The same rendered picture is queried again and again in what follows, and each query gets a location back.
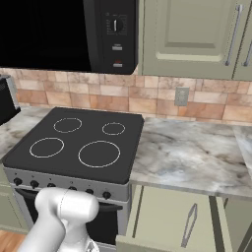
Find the black glass hob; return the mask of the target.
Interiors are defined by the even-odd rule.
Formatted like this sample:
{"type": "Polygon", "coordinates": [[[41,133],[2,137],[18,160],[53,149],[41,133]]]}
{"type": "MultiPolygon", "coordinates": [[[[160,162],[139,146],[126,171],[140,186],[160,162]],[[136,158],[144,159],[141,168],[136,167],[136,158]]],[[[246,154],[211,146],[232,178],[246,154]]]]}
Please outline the black glass hob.
{"type": "Polygon", "coordinates": [[[140,114],[55,107],[4,155],[3,164],[125,184],[143,125],[140,114]]]}

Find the silver oven control panel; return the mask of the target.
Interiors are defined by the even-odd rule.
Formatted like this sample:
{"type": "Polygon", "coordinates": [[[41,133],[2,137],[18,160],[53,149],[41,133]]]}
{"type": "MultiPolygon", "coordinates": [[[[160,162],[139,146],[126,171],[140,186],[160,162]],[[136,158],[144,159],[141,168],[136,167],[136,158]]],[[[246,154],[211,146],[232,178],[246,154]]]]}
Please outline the silver oven control panel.
{"type": "Polygon", "coordinates": [[[4,171],[11,185],[15,184],[15,178],[22,180],[19,188],[32,190],[31,182],[34,180],[38,183],[36,190],[45,188],[49,183],[52,183],[59,188],[68,189],[69,187],[75,187],[78,191],[92,189],[94,195],[98,198],[103,198],[102,194],[108,192],[110,194],[110,200],[126,202],[129,199],[130,189],[128,183],[120,185],[9,167],[4,167],[4,171]]]}

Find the black oven door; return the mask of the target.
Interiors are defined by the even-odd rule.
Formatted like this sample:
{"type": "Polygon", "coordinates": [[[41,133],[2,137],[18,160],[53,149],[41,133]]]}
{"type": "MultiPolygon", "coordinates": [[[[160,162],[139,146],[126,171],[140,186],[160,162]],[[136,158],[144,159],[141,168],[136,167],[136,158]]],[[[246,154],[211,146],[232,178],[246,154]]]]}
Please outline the black oven door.
{"type": "MultiPolygon", "coordinates": [[[[37,218],[38,212],[34,207],[29,206],[24,197],[21,196],[15,189],[16,196],[19,199],[21,209],[24,215],[26,215],[26,221],[29,227],[32,227],[37,218]]],[[[99,211],[95,219],[87,223],[87,231],[90,237],[95,242],[100,242],[103,244],[115,244],[115,237],[119,231],[119,216],[118,214],[122,212],[101,212],[99,211]]]]}

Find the black microwave oven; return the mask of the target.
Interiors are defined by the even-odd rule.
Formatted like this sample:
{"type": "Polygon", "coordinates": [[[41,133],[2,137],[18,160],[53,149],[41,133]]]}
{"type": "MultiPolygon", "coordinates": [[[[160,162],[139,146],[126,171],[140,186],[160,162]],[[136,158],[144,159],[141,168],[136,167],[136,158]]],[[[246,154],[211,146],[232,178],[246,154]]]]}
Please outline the black microwave oven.
{"type": "Polygon", "coordinates": [[[131,75],[139,0],[0,0],[0,67],[131,75]]]}

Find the black and silver appliance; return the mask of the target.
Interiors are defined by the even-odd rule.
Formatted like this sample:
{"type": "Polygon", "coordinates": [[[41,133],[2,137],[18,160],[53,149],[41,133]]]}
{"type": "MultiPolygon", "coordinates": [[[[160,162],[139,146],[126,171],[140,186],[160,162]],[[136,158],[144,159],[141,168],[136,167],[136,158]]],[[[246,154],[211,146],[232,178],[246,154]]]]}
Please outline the black and silver appliance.
{"type": "Polygon", "coordinates": [[[17,88],[10,75],[0,75],[0,126],[21,111],[17,100],[17,88]]]}

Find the green base cupboard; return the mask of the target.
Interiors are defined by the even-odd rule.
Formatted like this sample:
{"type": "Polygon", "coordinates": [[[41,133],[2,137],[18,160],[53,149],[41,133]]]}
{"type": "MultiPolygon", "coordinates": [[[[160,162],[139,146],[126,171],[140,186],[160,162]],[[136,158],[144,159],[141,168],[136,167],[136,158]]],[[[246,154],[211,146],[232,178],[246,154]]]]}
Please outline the green base cupboard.
{"type": "Polygon", "coordinates": [[[252,252],[252,201],[224,198],[233,252],[252,252]]]}
{"type": "Polygon", "coordinates": [[[26,234],[29,229],[20,211],[3,165],[0,163],[0,229],[26,234]]]}

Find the grey wall socket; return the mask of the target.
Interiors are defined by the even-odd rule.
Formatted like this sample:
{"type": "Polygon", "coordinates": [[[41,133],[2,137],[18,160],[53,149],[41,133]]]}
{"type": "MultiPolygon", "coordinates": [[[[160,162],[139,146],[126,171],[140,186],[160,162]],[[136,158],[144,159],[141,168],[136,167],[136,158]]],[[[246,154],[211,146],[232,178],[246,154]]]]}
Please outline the grey wall socket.
{"type": "Polygon", "coordinates": [[[176,106],[186,106],[189,97],[189,89],[186,87],[177,87],[175,90],[175,101],[176,106]]]}

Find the green wall cupboard door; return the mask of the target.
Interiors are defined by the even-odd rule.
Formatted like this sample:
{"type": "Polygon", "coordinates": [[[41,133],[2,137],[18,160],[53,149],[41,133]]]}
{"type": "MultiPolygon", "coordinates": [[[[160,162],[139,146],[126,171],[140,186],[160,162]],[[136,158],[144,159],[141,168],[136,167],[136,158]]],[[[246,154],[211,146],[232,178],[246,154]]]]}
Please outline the green wall cupboard door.
{"type": "Polygon", "coordinates": [[[242,35],[238,55],[235,62],[235,68],[232,75],[234,81],[252,82],[252,53],[247,67],[243,66],[252,39],[252,0],[250,0],[249,11],[242,35]]]}
{"type": "Polygon", "coordinates": [[[145,0],[143,73],[229,80],[249,6],[250,0],[145,0]],[[239,4],[244,9],[225,66],[239,4]]]}

